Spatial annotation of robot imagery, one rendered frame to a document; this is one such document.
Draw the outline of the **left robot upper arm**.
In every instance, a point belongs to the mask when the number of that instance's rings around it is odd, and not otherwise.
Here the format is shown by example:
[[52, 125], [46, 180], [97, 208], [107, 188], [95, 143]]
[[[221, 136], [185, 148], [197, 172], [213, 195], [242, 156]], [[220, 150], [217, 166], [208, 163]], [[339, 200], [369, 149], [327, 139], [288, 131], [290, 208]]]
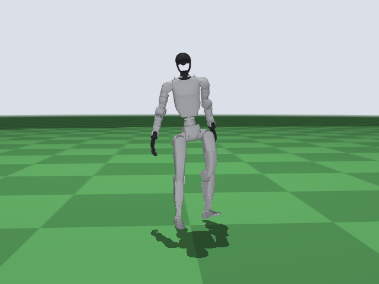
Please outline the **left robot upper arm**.
[[209, 107], [212, 106], [212, 101], [208, 99], [208, 96], [210, 94], [210, 84], [205, 77], [198, 77], [198, 80], [200, 82], [201, 86], [201, 106], [204, 109], [208, 109]]

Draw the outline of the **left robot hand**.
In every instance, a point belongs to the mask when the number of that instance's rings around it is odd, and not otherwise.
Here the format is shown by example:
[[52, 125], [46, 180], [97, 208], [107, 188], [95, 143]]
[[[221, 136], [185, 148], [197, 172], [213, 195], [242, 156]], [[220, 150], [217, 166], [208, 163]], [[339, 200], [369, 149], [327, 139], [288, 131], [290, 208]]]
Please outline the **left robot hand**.
[[214, 138], [215, 138], [215, 141], [217, 140], [217, 135], [216, 135], [216, 131], [215, 131], [215, 123], [212, 122], [211, 123], [211, 127], [208, 127], [210, 129], [210, 131], [214, 134]]

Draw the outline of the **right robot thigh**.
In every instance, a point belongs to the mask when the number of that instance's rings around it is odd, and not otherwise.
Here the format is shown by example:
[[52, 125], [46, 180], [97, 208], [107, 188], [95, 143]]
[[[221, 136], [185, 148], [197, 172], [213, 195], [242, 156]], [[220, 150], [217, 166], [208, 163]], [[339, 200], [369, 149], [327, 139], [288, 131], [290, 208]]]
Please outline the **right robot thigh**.
[[175, 165], [175, 182], [178, 180], [182, 181], [183, 186], [185, 185], [185, 159], [187, 155], [187, 143], [185, 139], [185, 133], [179, 133], [175, 135], [172, 139], [172, 145], [174, 146], [174, 165]]

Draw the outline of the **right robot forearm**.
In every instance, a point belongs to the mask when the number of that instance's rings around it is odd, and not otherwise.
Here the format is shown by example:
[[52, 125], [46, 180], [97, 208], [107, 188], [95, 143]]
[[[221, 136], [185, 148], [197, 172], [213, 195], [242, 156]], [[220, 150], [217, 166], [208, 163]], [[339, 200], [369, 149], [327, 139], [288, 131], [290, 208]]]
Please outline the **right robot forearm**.
[[162, 120], [163, 120], [163, 117], [161, 115], [156, 114], [156, 110], [155, 110], [155, 117], [154, 117], [154, 119], [155, 120], [154, 120], [154, 123], [153, 123], [152, 135], [153, 135], [153, 132], [156, 131], [158, 133], [157, 134], [157, 136], [158, 136], [159, 135], [159, 130], [160, 130], [160, 127], [161, 127], [161, 123], [162, 123]]

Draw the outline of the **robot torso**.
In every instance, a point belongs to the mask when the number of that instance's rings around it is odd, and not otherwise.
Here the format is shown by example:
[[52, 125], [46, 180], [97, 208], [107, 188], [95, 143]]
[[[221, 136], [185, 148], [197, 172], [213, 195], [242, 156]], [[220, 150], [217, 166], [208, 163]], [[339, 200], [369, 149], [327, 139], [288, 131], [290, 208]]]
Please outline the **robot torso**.
[[193, 117], [198, 115], [200, 108], [200, 82], [196, 76], [188, 75], [187, 77], [191, 78], [181, 80], [179, 78], [182, 76], [179, 76], [172, 80], [175, 108], [180, 117], [187, 117], [184, 119], [186, 120], [184, 127], [181, 127], [181, 131], [185, 133], [186, 142], [201, 139], [200, 125], [196, 124]]

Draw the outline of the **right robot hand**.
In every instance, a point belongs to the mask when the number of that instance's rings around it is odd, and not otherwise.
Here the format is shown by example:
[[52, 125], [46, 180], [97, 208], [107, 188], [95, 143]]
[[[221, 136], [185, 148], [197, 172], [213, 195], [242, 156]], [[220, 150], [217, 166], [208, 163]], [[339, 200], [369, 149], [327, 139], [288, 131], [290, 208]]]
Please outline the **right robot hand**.
[[150, 146], [151, 146], [151, 148], [152, 148], [152, 154], [154, 155], [154, 156], [157, 156], [157, 153], [155, 152], [155, 148], [154, 148], [154, 145], [155, 145], [155, 140], [157, 139], [157, 132], [156, 131], [154, 131], [153, 132], [153, 135], [152, 136], [150, 136], [152, 139], [151, 139], [151, 144], [150, 144]]

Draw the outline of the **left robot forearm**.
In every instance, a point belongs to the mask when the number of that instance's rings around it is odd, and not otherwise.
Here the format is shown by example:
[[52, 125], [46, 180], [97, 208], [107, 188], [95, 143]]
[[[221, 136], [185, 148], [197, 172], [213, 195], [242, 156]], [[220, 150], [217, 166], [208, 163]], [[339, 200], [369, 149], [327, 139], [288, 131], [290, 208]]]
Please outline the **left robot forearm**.
[[215, 123], [214, 118], [213, 118], [213, 113], [212, 113], [212, 106], [209, 107], [208, 109], [204, 109], [204, 112], [205, 112], [205, 117], [206, 117], [206, 120], [207, 120], [207, 125], [209, 127], [211, 127], [211, 123], [212, 122]]

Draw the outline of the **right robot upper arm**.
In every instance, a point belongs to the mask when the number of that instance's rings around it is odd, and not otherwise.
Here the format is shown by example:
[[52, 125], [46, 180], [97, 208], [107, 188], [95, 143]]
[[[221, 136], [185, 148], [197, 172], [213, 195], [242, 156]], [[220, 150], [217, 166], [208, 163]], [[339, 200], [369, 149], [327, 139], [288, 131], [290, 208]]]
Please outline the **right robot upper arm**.
[[172, 83], [173, 81], [170, 82], [165, 82], [162, 85], [160, 96], [159, 96], [159, 106], [156, 109], [156, 114], [164, 116], [166, 114], [166, 103], [168, 101], [168, 93], [172, 90]]

